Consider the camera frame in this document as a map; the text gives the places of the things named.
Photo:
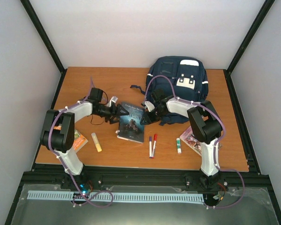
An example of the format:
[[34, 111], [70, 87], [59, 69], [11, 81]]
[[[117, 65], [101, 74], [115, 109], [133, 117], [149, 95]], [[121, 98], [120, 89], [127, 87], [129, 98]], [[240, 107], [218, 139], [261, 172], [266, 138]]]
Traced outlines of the dark blue Wuthering Heights book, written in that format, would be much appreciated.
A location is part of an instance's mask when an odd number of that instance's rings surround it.
[[144, 109], [128, 102], [122, 102], [121, 105], [129, 114], [120, 116], [117, 138], [135, 143], [143, 143], [144, 125], [141, 125], [140, 122]]

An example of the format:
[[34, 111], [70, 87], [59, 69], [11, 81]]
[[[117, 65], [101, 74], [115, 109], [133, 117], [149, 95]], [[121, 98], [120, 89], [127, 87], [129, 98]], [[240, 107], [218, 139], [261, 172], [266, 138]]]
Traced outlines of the pink illustrated paperback book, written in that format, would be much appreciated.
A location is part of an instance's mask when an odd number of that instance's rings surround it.
[[200, 142], [195, 139], [192, 132], [192, 128], [188, 127], [180, 136], [180, 139], [191, 149], [193, 149], [198, 155], [201, 156], [201, 146]]

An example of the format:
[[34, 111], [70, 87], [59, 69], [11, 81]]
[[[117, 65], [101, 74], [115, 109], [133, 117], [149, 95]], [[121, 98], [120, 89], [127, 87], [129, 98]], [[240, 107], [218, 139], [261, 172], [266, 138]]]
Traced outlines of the navy blue backpack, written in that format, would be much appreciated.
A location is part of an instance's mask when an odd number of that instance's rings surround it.
[[[153, 95], [162, 89], [164, 95], [176, 96], [185, 100], [202, 102], [208, 96], [208, 79], [203, 63], [192, 57], [164, 56], [150, 67], [146, 78], [146, 88], [131, 85], [145, 95], [145, 100], [155, 104]], [[164, 124], [183, 124], [188, 117], [176, 113], [168, 113], [158, 122]]]

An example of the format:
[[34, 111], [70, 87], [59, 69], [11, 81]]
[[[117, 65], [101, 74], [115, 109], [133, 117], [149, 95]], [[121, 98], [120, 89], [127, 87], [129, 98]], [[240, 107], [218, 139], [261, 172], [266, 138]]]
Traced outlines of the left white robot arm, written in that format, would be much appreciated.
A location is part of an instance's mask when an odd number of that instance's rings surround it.
[[75, 123], [90, 115], [104, 118], [105, 122], [119, 122], [120, 116], [129, 112], [117, 104], [117, 97], [112, 97], [106, 104], [101, 103], [104, 91], [91, 88], [89, 94], [79, 99], [74, 105], [60, 110], [50, 109], [46, 112], [40, 144], [50, 150], [64, 166], [65, 173], [71, 174], [72, 184], [81, 189], [87, 186], [88, 177], [82, 173], [83, 163], [79, 160], [74, 147]]

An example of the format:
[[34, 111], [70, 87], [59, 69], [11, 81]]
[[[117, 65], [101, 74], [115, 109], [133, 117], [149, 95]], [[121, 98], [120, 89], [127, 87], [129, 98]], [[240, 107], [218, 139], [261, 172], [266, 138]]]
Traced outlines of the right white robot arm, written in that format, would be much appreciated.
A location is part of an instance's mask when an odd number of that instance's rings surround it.
[[219, 118], [212, 103], [208, 100], [194, 102], [175, 96], [164, 95], [158, 89], [153, 95], [155, 104], [143, 101], [141, 105], [145, 112], [141, 119], [142, 125], [158, 122], [168, 113], [176, 113], [188, 117], [194, 138], [200, 142], [202, 173], [200, 184], [203, 189], [209, 190], [220, 179], [219, 171], [219, 140], [224, 130], [224, 125]]

